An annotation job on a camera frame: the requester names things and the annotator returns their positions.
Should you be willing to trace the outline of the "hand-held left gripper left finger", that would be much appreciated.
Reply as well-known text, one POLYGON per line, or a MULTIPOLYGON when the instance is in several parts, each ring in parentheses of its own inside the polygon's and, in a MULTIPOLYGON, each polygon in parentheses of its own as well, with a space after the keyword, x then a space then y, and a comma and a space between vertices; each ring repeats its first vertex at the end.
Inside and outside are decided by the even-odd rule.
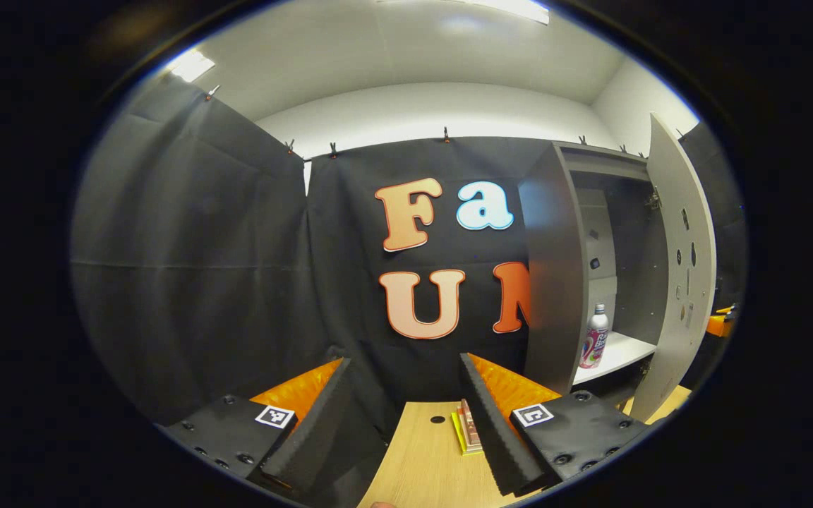
POLYGON ((226 394, 160 430, 201 460, 284 495, 310 490, 351 405, 341 358, 261 394, 226 394))

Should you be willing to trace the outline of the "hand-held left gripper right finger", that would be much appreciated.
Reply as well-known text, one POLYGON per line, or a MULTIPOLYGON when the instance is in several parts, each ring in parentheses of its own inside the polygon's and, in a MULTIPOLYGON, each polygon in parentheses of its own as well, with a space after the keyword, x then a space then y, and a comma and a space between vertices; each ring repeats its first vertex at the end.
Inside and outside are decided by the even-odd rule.
POLYGON ((589 390, 561 395, 472 353, 460 354, 460 383, 503 495, 522 497, 584 475, 648 428, 589 390))

